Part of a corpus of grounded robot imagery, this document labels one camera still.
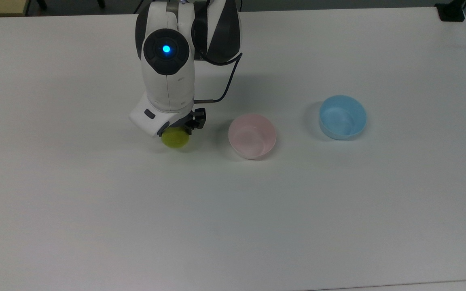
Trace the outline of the dark Franka gripper body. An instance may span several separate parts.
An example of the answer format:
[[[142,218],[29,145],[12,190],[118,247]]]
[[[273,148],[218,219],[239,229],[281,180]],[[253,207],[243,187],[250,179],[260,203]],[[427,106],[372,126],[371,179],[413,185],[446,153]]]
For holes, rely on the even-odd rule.
[[[161,111],[154,107],[148,97],[143,95],[139,103],[129,114],[129,119],[149,136],[157,136],[162,127],[182,127],[184,118],[193,110],[191,101],[182,109],[175,111]]]

